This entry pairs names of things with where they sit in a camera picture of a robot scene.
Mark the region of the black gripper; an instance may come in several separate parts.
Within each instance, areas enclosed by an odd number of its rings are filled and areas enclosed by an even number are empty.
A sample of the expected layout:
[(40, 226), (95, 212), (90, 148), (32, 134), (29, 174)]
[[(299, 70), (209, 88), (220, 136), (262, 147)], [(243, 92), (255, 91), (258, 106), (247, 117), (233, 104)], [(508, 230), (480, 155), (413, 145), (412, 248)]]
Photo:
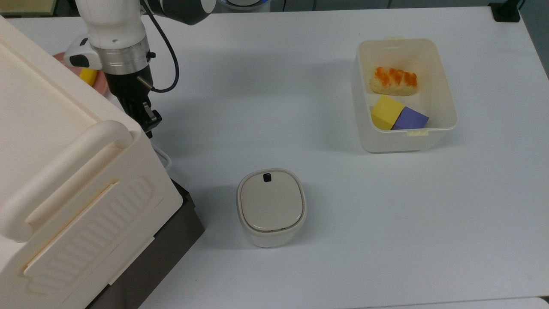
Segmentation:
[(151, 102), (148, 98), (150, 90), (139, 81), (141, 78), (152, 84), (151, 71), (140, 70), (121, 76), (106, 73), (105, 76), (110, 92), (116, 96), (124, 112), (143, 126), (143, 131), (151, 139), (152, 130), (163, 119), (157, 110), (151, 110)]

